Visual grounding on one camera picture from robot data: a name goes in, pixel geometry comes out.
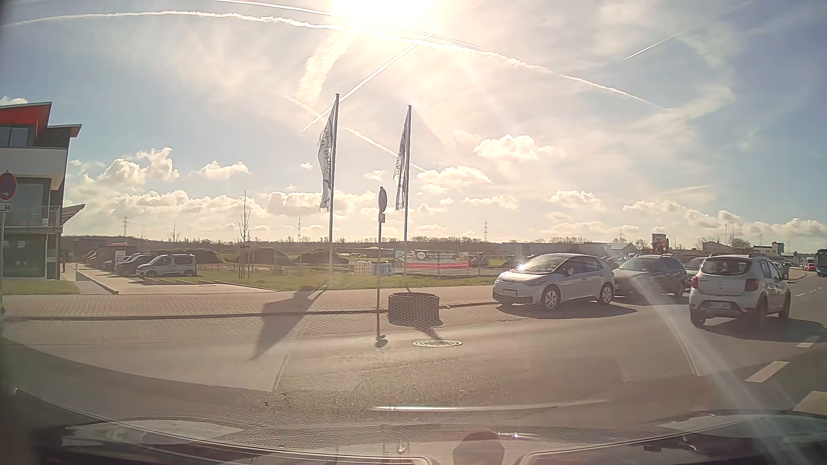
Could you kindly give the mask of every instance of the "manhole cover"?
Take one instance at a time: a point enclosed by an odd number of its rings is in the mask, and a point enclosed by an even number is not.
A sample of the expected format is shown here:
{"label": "manhole cover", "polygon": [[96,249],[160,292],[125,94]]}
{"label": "manhole cover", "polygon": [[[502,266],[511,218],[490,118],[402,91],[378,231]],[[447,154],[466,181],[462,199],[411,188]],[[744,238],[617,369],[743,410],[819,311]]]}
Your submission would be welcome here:
{"label": "manhole cover", "polygon": [[424,348],[449,348],[451,346],[458,346],[458,345],[461,345],[461,344],[462,343],[459,342],[459,341],[443,341],[443,340],[417,341],[417,342],[413,343],[414,346],[421,346],[421,347],[424,347]]}

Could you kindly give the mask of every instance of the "flagpole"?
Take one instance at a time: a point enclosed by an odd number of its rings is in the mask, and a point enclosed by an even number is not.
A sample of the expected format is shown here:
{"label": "flagpole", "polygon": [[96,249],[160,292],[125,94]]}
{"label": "flagpole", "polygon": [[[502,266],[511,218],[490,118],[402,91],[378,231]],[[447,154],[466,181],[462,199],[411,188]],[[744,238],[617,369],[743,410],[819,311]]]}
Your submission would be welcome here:
{"label": "flagpole", "polygon": [[402,265],[402,276],[408,275],[408,194],[410,192],[410,171],[411,171],[411,106],[408,105],[408,134],[405,137],[405,153],[408,154],[405,166],[405,223],[403,230],[404,255]]}
{"label": "flagpole", "polygon": [[339,94],[336,94],[336,101],[333,103],[333,147],[330,151],[330,219],[327,221],[327,244],[330,252],[327,256],[327,285],[333,284],[333,198],[336,196],[334,180],[336,179],[336,139],[339,124]]}

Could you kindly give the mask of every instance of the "sky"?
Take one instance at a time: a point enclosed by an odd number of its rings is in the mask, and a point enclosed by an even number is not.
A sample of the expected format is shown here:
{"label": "sky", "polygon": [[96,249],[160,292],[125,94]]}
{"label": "sky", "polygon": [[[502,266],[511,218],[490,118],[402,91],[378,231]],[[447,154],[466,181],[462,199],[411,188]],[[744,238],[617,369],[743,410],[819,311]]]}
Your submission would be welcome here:
{"label": "sky", "polygon": [[252,237],[327,236],[308,124],[339,93],[334,240],[376,236],[412,105],[411,236],[827,247],[827,3],[279,5],[6,5],[0,104],[83,124],[66,234],[234,240],[246,203]]}

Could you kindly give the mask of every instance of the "gray van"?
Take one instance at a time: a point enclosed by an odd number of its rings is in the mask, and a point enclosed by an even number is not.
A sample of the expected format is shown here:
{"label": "gray van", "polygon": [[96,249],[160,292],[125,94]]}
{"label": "gray van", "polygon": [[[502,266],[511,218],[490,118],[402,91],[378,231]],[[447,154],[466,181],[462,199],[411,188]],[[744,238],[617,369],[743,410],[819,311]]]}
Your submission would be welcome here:
{"label": "gray van", "polygon": [[195,255],[173,254],[160,255],[149,263],[140,265],[135,270],[139,278],[157,276],[195,276]]}

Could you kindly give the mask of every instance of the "bus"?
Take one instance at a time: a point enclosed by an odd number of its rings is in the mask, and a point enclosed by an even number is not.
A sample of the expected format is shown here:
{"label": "bus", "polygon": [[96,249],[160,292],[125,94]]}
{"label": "bus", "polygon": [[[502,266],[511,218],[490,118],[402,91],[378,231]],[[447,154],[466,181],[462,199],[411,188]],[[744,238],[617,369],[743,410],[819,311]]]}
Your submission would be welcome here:
{"label": "bus", "polygon": [[827,249],[819,249],[815,253],[815,274],[827,276]]}

